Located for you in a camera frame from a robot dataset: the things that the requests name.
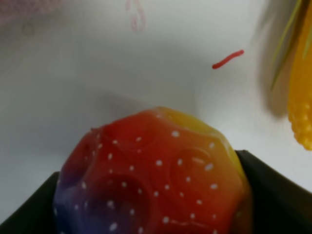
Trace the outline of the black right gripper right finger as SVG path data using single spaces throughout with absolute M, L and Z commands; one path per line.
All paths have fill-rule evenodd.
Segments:
M 236 152 L 253 191 L 256 234 L 310 234 L 312 194 L 246 150 Z

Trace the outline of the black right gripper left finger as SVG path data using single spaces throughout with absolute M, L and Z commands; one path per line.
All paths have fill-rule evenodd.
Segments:
M 55 234 L 53 199 L 59 172 L 54 172 L 1 225 L 0 234 Z

